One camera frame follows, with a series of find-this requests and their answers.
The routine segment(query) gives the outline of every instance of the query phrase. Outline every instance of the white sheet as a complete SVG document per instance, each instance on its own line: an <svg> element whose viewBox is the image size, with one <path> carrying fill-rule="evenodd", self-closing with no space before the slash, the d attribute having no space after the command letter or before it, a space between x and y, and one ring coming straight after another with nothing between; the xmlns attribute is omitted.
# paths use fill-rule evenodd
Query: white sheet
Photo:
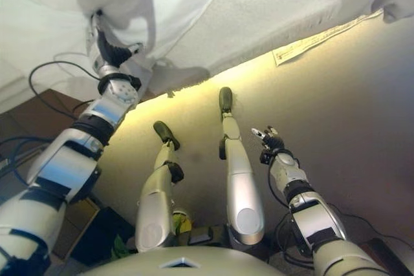
<svg viewBox="0 0 414 276"><path fill-rule="evenodd" d="M125 42L141 41L148 44L146 22L139 16L148 12L147 0L86 0L86 6L92 10L103 7L112 13L116 19L116 12L120 16L128 14L128 10L138 8L138 17L131 18L129 26L124 30L117 30L120 39ZM155 20L155 44L146 55L146 65L152 65L148 59L160 58L175 44L194 21L203 13L211 0L153 0ZM1 39L0 57L18 70L14 76L28 76L30 70L40 63L52 59L71 60L90 69L85 54L85 28L87 18L78 5L78 0L2 0L1 2ZM79 70L67 69L69 74L63 74L57 66L52 65L36 73L35 82L43 88L52 87L75 98L86 100L96 96L96 87L93 80L80 80L73 77L85 77ZM143 77L144 83L151 77L151 71ZM7 79L0 80L0 92L8 83ZM0 108L17 105L6 104Z"/></svg>
<svg viewBox="0 0 414 276"><path fill-rule="evenodd" d="M394 19L414 11L410 0L2 0L0 58L9 69L1 65L0 112L28 99L21 79L39 63L64 59L91 68L82 55L82 11L103 8L124 43L147 45L135 58L144 69L132 73L160 94L380 7ZM20 88L26 95L10 92L13 79L20 81L14 94ZM97 95L96 82L68 66L40 70L35 82L81 100Z"/></svg>

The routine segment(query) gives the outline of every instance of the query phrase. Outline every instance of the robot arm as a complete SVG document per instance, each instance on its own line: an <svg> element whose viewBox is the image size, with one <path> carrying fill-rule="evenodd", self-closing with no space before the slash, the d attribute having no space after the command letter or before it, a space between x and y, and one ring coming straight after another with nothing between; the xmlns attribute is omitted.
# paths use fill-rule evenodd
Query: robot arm
<svg viewBox="0 0 414 276"><path fill-rule="evenodd" d="M97 161L125 114L138 103L140 81L119 71L138 46L110 45L93 22L93 56L101 96L69 129L64 130L34 162L28 188L0 207L2 275L37 275L49 266L66 205L85 198L97 181Z"/></svg>
<svg viewBox="0 0 414 276"><path fill-rule="evenodd" d="M345 228L335 212L312 188L297 159L285 149L273 127L252 132L263 141L260 161L283 193L292 215L299 251L313 256L315 275L387 275L362 249L347 240Z"/></svg>

